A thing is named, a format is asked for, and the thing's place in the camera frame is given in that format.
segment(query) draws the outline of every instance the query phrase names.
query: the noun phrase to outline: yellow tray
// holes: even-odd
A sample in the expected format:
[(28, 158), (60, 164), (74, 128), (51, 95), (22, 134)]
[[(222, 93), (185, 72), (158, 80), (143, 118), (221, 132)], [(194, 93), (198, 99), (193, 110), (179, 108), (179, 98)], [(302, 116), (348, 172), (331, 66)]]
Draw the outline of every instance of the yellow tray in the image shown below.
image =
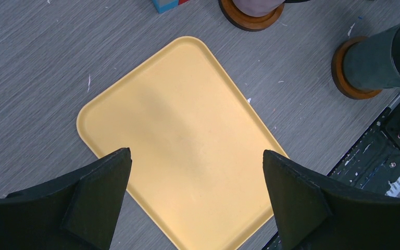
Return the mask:
[(86, 104), (77, 130), (99, 158), (131, 148), (127, 191), (179, 249), (236, 249), (273, 215), (263, 151), (286, 153), (194, 37)]

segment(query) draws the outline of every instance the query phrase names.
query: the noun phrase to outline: white scrap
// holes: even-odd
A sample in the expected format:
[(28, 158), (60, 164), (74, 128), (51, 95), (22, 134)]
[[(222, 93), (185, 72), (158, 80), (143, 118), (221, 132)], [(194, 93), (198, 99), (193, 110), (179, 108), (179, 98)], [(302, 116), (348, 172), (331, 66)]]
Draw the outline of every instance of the white scrap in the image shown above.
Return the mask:
[(364, 151), (362, 152), (363, 154), (369, 149), (371, 143), (369, 145), (367, 145), (367, 147), (364, 149)]
[(91, 75), (88, 75), (88, 90), (86, 91), (87, 93), (90, 91), (90, 84), (91, 84)]
[(352, 32), (352, 29), (353, 29), (353, 27), (355, 26), (355, 22), (353, 23), (353, 25), (351, 26), (351, 29), (349, 30), (349, 32), (347, 33), (347, 35), (349, 36), (349, 37), (351, 37), (351, 32)]
[(351, 157), (350, 160), (347, 160), (346, 163), (344, 164), (345, 166), (347, 166), (347, 164), (349, 164), (351, 162), (351, 160), (355, 157), (356, 154), (358, 154), (359, 149), (355, 152), (355, 154)]

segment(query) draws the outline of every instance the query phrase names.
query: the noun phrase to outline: wood grain surface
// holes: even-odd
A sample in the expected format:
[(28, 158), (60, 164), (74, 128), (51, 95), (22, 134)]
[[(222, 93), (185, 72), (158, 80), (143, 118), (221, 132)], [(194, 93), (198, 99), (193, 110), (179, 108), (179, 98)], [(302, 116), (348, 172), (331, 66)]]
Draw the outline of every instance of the wood grain surface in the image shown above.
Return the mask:
[[(400, 1), (286, 4), (255, 33), (229, 23), (216, 0), (161, 15), (151, 0), (49, 2), (0, 0), (0, 198), (94, 161), (76, 132), (79, 110), (179, 36), (203, 40), (289, 156), (324, 174), (398, 92), (350, 100), (330, 62), (354, 23), (351, 36), (400, 23)], [(241, 249), (260, 249), (275, 231), (271, 220)], [(125, 194), (111, 249), (174, 246)]]

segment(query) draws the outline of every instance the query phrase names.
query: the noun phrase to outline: dark green cylinder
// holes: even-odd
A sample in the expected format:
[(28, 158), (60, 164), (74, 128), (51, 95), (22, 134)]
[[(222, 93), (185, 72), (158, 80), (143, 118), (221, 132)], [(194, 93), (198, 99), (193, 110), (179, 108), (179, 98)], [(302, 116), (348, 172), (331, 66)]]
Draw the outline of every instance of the dark green cylinder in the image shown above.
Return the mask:
[(400, 24), (352, 45), (343, 60), (343, 73), (359, 90), (400, 87)]

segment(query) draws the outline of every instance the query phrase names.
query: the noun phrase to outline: wooden base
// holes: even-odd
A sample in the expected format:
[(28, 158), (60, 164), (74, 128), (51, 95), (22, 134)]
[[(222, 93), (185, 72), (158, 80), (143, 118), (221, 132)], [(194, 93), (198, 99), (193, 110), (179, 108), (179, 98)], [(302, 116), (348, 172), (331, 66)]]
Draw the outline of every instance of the wooden base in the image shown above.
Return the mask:
[(341, 46), (336, 49), (332, 58), (332, 78), (336, 87), (345, 96), (355, 100), (369, 99), (381, 92), (381, 90), (362, 91), (354, 88), (349, 84), (343, 72), (343, 60), (347, 50), (355, 43), (359, 43), (366, 38), (366, 36), (358, 36), (341, 44)]
[(271, 13), (262, 17), (251, 17), (241, 12), (233, 0), (218, 0), (221, 11), (224, 16), (237, 28), (245, 31), (260, 31), (271, 26), (278, 20), (284, 9), (284, 4), (281, 4)]

